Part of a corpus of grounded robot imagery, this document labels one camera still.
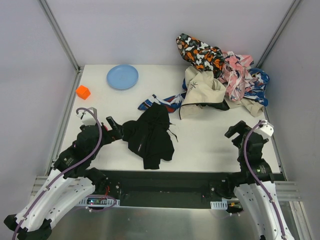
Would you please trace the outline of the orange black camouflage cloth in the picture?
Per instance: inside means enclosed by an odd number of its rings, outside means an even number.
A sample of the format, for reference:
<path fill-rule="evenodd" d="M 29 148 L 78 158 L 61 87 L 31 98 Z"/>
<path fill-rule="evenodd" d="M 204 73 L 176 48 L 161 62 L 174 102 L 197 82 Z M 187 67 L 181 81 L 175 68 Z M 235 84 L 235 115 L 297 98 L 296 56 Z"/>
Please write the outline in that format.
<path fill-rule="evenodd" d="M 211 71 L 216 79 L 221 76 L 225 58 L 219 47 L 210 46 L 185 33 L 176 38 L 176 45 L 182 59 L 198 71 Z"/>

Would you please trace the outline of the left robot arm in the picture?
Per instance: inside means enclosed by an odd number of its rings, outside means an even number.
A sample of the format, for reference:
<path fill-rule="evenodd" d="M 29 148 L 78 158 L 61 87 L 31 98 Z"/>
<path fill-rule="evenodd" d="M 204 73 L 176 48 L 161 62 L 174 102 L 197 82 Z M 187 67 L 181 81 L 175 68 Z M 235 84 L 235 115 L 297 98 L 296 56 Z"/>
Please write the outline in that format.
<path fill-rule="evenodd" d="M 53 169 L 30 203 L 17 214 L 8 215 L 4 224 L 13 231 L 14 240 L 46 240 L 59 220 L 83 198 L 101 195 L 105 200 L 117 200 L 111 195 L 107 176 L 90 168 L 100 149 L 123 137 L 123 126 L 111 116 L 108 129 L 97 118 L 93 125 L 81 125 L 76 139 L 62 151 Z"/>

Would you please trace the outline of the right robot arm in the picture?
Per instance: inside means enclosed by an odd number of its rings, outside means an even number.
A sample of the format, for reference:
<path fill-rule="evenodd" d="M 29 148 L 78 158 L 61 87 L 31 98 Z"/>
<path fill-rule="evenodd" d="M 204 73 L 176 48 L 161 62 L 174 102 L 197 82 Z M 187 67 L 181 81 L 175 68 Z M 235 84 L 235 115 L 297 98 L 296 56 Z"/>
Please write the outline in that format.
<path fill-rule="evenodd" d="M 276 184 L 270 165 L 263 159 L 262 150 L 274 133 L 274 127 L 260 120 L 254 127 L 244 121 L 230 126 L 225 137 L 232 138 L 238 149 L 239 172 L 229 173 L 215 190 L 225 199 L 237 198 L 249 214 L 258 240 L 292 240 L 282 213 Z"/>

